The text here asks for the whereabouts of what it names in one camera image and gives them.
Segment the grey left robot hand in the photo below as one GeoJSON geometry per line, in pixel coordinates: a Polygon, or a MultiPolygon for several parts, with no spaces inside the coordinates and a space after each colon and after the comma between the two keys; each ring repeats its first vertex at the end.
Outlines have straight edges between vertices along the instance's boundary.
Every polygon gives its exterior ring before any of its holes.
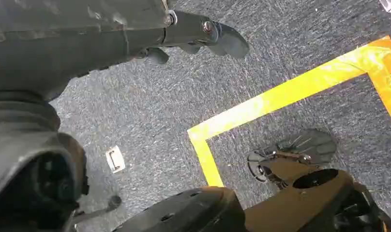
{"type": "Polygon", "coordinates": [[[164,64],[163,47],[243,58],[232,27],[166,0],[0,0],[0,232],[73,232],[121,205],[79,210],[86,155],[60,132],[50,102],[69,82],[133,59],[164,64]]]}

